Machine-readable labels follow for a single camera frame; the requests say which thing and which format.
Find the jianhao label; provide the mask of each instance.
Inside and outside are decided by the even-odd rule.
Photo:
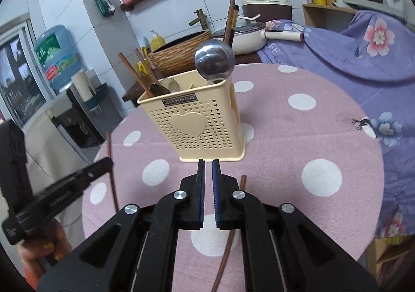
[[[181,105],[182,103],[195,102],[198,98],[195,93],[178,96],[177,98],[170,98],[162,100],[165,107]]]

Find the round table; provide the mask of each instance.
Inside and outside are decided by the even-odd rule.
[[[371,242],[383,196],[383,160],[373,130],[352,120],[364,112],[343,90],[296,67],[237,65],[232,74],[246,156],[222,162],[222,173],[247,175],[246,191],[263,203],[293,203],[354,259]],[[106,156],[106,145],[97,159]],[[113,132],[114,176],[120,206],[155,204],[179,188],[197,163],[183,163],[140,107]],[[229,231],[216,228],[211,163],[206,163],[205,220],[181,230],[173,291],[210,291]],[[86,237],[115,213],[109,176],[85,191]],[[240,237],[235,237],[219,291],[244,291]]]

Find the chopstick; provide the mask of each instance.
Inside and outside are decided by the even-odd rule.
[[[226,27],[225,27],[225,36],[223,37],[223,41],[229,45],[229,39],[231,35],[231,27],[232,27],[232,19],[235,9],[235,2],[236,0],[231,0],[229,3],[228,9],[228,17],[226,19]]]
[[[150,62],[141,54],[139,49],[134,49],[138,59],[140,59],[141,63],[143,64],[144,68],[146,69],[147,73],[150,75],[151,80],[156,83],[160,84],[153,73],[153,69],[151,68]]]
[[[145,82],[141,79],[140,75],[135,71],[133,66],[131,66],[131,63],[127,60],[127,58],[122,53],[118,53],[118,57],[121,59],[121,61],[124,63],[125,67],[130,71],[132,76],[137,80],[137,82],[140,84],[140,86],[144,89],[144,91],[147,93],[149,98],[154,98],[154,94],[150,89],[147,87]]]
[[[107,156],[112,159],[113,158],[113,147],[111,142],[111,133],[107,132]],[[115,210],[118,212],[120,211],[120,205],[118,204],[117,193],[115,192],[115,180],[114,180],[114,172],[111,169],[109,172],[109,182],[111,183],[111,191],[113,192],[113,200]]]
[[[232,16],[231,34],[229,37],[229,46],[231,46],[231,48],[232,48],[233,38],[235,37],[235,28],[236,28],[236,22],[238,21],[238,14],[239,14],[239,6],[235,5],[233,16]]]
[[[239,188],[242,191],[244,191],[245,190],[245,185],[246,185],[246,175],[242,175],[241,176],[241,184],[239,185]],[[229,254],[231,252],[232,243],[233,243],[234,238],[235,238],[235,230],[229,231],[229,236],[228,236],[228,240],[226,242],[225,251],[223,252],[223,257],[222,257],[222,260],[220,262],[219,270],[217,271],[215,282],[213,283],[213,287],[212,287],[210,292],[216,292],[218,287],[219,287],[220,280],[223,276],[223,272],[225,271],[226,263],[228,262],[228,258],[229,258]]]

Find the cooking pot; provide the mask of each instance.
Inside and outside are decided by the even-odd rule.
[[[212,34],[214,39],[223,40],[224,36],[225,29],[218,30]],[[268,39],[284,39],[299,42],[304,40],[304,34],[266,30],[264,23],[243,24],[235,29],[232,50],[235,55],[250,54],[263,48]]]

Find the brass faucet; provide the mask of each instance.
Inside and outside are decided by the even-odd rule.
[[[196,12],[194,12],[197,14],[197,18],[195,20],[192,20],[189,25],[193,26],[196,25],[198,22],[200,22],[200,24],[202,25],[202,29],[209,29],[208,24],[206,22],[206,15],[203,14],[203,10],[197,10]]]

